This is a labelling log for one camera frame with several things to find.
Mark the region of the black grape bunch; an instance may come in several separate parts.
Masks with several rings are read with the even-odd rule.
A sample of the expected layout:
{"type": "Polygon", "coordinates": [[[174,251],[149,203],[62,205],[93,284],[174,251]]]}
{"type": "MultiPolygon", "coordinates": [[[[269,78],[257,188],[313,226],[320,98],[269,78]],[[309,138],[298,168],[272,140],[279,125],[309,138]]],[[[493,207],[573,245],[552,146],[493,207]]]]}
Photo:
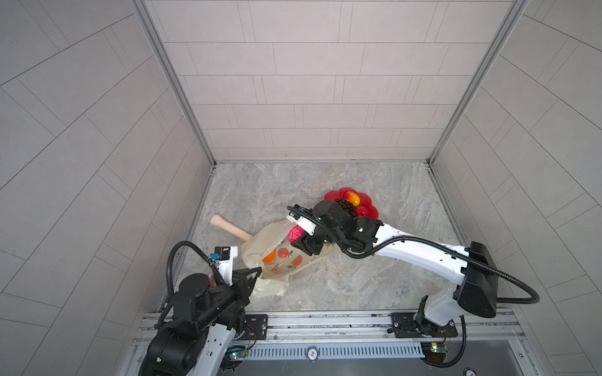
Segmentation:
{"type": "Polygon", "coordinates": [[[337,203],[344,211],[349,212],[352,216],[355,215],[355,206],[349,201],[337,198],[335,199],[335,203],[337,203]]]}

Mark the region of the orange tangerine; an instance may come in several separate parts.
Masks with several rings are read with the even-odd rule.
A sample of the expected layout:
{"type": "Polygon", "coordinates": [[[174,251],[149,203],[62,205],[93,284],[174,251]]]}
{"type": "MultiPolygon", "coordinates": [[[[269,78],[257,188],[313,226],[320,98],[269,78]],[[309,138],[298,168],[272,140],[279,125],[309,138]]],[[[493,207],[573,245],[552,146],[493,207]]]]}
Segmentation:
{"type": "Polygon", "coordinates": [[[277,255],[277,251],[274,249],[272,252],[270,252],[268,255],[266,255],[263,258],[263,262],[266,264],[272,263],[274,261],[276,255],[277,255]]]}

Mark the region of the red apple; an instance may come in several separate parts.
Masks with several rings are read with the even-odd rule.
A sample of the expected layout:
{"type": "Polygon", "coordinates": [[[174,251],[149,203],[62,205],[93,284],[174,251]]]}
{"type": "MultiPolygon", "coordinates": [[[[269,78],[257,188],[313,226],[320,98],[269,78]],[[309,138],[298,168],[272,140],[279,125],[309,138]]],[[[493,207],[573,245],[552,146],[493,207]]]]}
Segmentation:
{"type": "Polygon", "coordinates": [[[355,207],[354,212],[357,217],[370,216],[370,211],[363,205],[355,207]]]}

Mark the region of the yellow red mango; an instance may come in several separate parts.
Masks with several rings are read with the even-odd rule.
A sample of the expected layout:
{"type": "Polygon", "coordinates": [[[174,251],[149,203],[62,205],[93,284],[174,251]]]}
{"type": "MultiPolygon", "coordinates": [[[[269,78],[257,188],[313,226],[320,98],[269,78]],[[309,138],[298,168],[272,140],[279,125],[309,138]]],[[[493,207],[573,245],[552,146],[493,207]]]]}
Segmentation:
{"type": "Polygon", "coordinates": [[[357,207],[362,203],[361,197],[355,191],[346,191],[343,198],[354,207],[357,207]]]}

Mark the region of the cream plastic fruit bag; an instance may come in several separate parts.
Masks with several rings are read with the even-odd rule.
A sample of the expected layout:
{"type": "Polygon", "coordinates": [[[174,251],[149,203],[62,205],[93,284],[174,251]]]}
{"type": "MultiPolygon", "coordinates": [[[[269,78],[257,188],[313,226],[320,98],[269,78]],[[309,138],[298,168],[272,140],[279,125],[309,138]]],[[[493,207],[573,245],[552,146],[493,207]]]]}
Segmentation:
{"type": "Polygon", "coordinates": [[[320,255],[305,254],[287,240],[288,232],[293,227],[286,219],[273,222],[252,235],[252,238],[240,247],[239,256],[246,267],[261,267],[263,270],[253,289],[253,297],[283,296],[288,290],[288,279],[291,275],[340,251],[336,245],[326,245],[320,255]],[[263,258],[274,249],[277,251],[274,261],[270,264],[264,263],[263,258]]]}

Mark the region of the pink dragon fruit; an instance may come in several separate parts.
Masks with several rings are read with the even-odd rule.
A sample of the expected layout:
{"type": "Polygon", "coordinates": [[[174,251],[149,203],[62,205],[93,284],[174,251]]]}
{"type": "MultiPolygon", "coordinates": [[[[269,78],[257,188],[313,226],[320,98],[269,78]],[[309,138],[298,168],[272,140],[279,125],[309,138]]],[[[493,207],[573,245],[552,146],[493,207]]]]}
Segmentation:
{"type": "Polygon", "coordinates": [[[302,227],[294,226],[288,232],[287,240],[289,243],[293,243],[293,241],[297,240],[298,238],[301,238],[304,234],[305,234],[305,231],[302,227]]]}

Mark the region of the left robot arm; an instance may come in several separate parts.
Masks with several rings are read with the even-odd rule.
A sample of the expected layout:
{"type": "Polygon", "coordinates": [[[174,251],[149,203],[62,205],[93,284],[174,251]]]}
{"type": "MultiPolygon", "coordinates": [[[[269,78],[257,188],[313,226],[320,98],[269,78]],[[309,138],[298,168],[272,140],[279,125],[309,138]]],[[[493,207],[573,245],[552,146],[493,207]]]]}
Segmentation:
{"type": "Polygon", "coordinates": [[[245,308],[259,267],[237,269],[231,285],[211,285],[192,274],[170,299],[172,320],[159,324],[147,347],[140,375],[216,375],[233,339],[244,330],[245,308]]]}

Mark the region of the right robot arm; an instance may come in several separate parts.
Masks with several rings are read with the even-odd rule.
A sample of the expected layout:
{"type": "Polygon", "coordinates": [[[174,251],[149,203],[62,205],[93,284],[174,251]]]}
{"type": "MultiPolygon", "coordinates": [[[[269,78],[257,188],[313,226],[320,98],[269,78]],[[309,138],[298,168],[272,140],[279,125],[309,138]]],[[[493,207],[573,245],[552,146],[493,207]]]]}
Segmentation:
{"type": "Polygon", "coordinates": [[[314,208],[294,205],[287,219],[304,230],[293,244],[307,255],[318,255],[328,244],[337,245],[353,259],[373,255],[398,259],[435,273],[447,288],[423,299],[417,321],[439,327],[466,313],[494,318],[498,277],[488,248],[478,242],[451,246],[412,236],[369,216],[353,216],[340,204],[323,200],[314,208]]]}

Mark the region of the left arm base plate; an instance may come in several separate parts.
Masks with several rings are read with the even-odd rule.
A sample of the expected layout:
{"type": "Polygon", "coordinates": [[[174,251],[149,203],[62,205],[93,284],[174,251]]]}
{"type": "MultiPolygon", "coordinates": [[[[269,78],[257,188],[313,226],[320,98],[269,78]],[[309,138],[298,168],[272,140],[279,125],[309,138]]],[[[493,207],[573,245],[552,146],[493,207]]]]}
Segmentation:
{"type": "Polygon", "coordinates": [[[267,314],[247,314],[243,332],[238,335],[238,341],[263,341],[267,337],[269,316],[267,314]]]}

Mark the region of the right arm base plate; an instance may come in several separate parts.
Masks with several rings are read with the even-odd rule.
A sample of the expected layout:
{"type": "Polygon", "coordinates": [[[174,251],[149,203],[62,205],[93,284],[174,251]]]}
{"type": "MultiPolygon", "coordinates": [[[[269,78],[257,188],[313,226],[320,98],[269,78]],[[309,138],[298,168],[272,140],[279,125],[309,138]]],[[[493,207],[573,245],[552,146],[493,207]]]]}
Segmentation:
{"type": "Polygon", "coordinates": [[[395,338],[456,338],[456,326],[450,321],[446,326],[439,327],[427,320],[418,322],[415,313],[392,313],[391,327],[387,334],[395,338]]]}

